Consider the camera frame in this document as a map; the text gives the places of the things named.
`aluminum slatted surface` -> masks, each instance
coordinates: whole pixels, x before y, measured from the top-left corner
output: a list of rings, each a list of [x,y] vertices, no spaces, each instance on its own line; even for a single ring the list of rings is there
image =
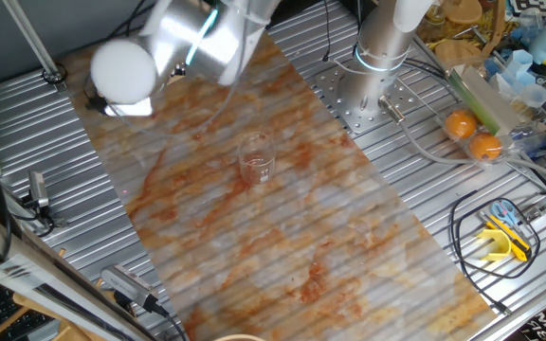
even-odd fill
[[[52,212],[68,221],[45,241],[55,250],[66,249],[64,258],[82,274],[96,282],[100,269],[121,263],[155,285],[173,312],[68,96],[44,83],[41,71],[0,84],[0,166],[2,182],[18,197],[27,195],[28,170],[44,173]],[[152,333],[175,334],[164,318],[136,312]],[[52,323],[30,339],[51,339],[57,330]]]
[[[344,62],[351,59],[357,34],[356,20],[337,2],[330,1],[329,10],[332,41],[330,60]],[[328,45],[323,2],[271,28],[269,34],[322,98],[323,93],[316,87],[315,76],[335,67],[321,59]],[[425,53],[419,51],[416,48],[410,57],[430,61]],[[438,81],[420,71],[403,68],[401,79],[436,110],[443,110],[455,103],[455,99]],[[404,94],[413,97],[412,93],[405,91]],[[404,114],[418,142],[437,155],[463,158],[463,152],[447,138],[435,121],[435,115],[422,102],[415,100],[420,104]],[[342,122],[342,118],[333,109],[331,113]],[[473,165],[444,165],[429,161],[410,145],[402,130],[390,119],[363,134],[348,133],[455,263],[457,260],[451,251],[447,229],[449,210],[458,198],[478,190],[457,210],[457,216],[500,196],[512,199],[520,207],[529,206],[542,198],[538,195],[541,191],[539,187],[520,172],[505,165],[482,170]],[[474,257],[485,247],[485,243],[475,241],[475,234],[480,228],[480,220],[475,217],[464,221],[462,233],[466,257]],[[546,216],[536,221],[534,228],[541,238],[540,253],[526,274],[509,280],[471,272],[480,287],[511,310],[535,298],[546,287]],[[515,274],[522,266],[523,263],[507,258],[494,263],[489,270]]]
[[[328,6],[330,58],[346,61],[351,58],[356,39],[355,18],[338,1],[328,1]],[[327,48],[325,28],[325,8],[319,3],[269,31],[319,96],[314,76],[333,66],[321,60]],[[413,51],[412,56],[425,59],[418,56],[418,51]],[[445,89],[421,72],[403,72],[406,84],[434,108],[443,109],[454,102]],[[98,279],[102,266],[125,264],[156,284],[166,300],[166,308],[170,309],[155,270],[70,102],[43,84],[39,76],[40,73],[33,73],[0,85],[0,159],[4,181],[22,196],[27,193],[26,170],[44,171],[53,210],[69,221],[69,227],[57,230],[46,239],[47,243],[55,249],[66,248],[65,258],[93,281]],[[423,105],[407,113],[407,122],[430,152],[440,155],[461,152]],[[537,187],[507,167],[481,170],[467,165],[433,164],[420,156],[390,120],[352,137],[450,257],[453,255],[446,235],[447,215],[460,196],[478,189],[479,193],[467,202],[470,206],[501,195],[524,205],[541,198],[536,195]],[[64,152],[54,151],[54,146]],[[465,211],[461,208],[458,214]],[[464,251],[469,255],[481,245],[472,239],[475,221],[467,220],[464,226],[464,235],[471,232]],[[510,308],[531,299],[539,285],[546,283],[546,217],[537,222],[536,229],[543,240],[541,254],[522,278],[497,280],[474,274],[474,279],[493,298],[501,299]],[[503,271],[516,271],[520,264],[505,260],[495,266]],[[142,311],[139,319],[154,332],[170,328],[157,316]],[[41,329],[31,339],[48,339],[53,333],[51,328]]]

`clear glass cup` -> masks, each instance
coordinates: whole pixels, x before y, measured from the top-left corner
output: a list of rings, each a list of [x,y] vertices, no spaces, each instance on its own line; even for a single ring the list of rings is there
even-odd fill
[[[275,145],[265,133],[244,136],[238,147],[240,172],[250,185],[267,182],[275,171]]]

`orange fruit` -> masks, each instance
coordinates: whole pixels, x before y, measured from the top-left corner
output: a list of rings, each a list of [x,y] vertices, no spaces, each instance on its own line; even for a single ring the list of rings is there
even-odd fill
[[[471,153],[481,161],[491,161],[502,152],[501,141],[490,133],[479,133],[469,143]]]
[[[473,114],[465,109],[457,109],[446,118],[446,130],[454,139],[468,138],[478,128],[478,122]]]

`plastic container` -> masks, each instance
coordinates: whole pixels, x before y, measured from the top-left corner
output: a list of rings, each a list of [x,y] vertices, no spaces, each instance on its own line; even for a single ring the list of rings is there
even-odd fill
[[[492,79],[482,80],[474,77],[475,70],[493,63],[499,74]],[[546,89],[533,84],[513,91],[512,84],[518,83],[504,65],[496,58],[474,57],[446,62],[449,82],[463,100],[438,115],[439,123],[448,135],[445,120],[456,109],[469,109],[481,123],[477,133],[488,132],[502,143],[500,155],[492,160],[481,160],[469,150],[473,135],[460,139],[457,143],[480,165],[495,164],[513,152],[524,152],[530,157],[546,154],[546,111],[541,107],[546,102]],[[486,81],[501,81],[504,86],[494,88]]]
[[[471,112],[465,103],[457,103],[438,112],[436,120],[444,128],[446,134],[461,147],[464,153],[475,160],[478,166],[487,167],[502,162],[512,144],[512,141],[506,136],[495,137],[483,125],[478,124],[472,134],[460,138],[455,135],[453,128],[448,126],[448,120],[453,115],[465,111]]]
[[[540,9],[530,8],[523,11],[519,14],[518,22],[522,31],[521,42],[528,46],[537,37],[543,27]]]
[[[540,108],[546,102],[546,90],[538,84],[529,84],[519,93],[521,100],[531,108]]]

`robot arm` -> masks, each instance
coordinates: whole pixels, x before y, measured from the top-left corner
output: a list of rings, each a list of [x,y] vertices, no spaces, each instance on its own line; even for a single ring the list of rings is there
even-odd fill
[[[249,61],[279,2],[222,0],[213,9],[201,0],[158,0],[136,37],[117,39],[97,50],[92,80],[117,104],[146,99],[181,63],[209,80],[230,85]]]
[[[181,63],[211,81],[230,85],[249,62],[280,1],[220,0],[211,8],[201,0],[158,0],[136,37],[117,39],[97,50],[92,80],[117,105],[144,101],[168,82]],[[364,70],[374,73],[389,72],[401,64],[413,31],[433,0],[380,2],[360,32],[356,51]],[[356,94],[372,90],[363,87],[363,82],[354,84],[362,88]],[[380,87],[380,83],[367,83]],[[347,88],[354,92],[354,86]],[[360,95],[354,101],[364,98]]]

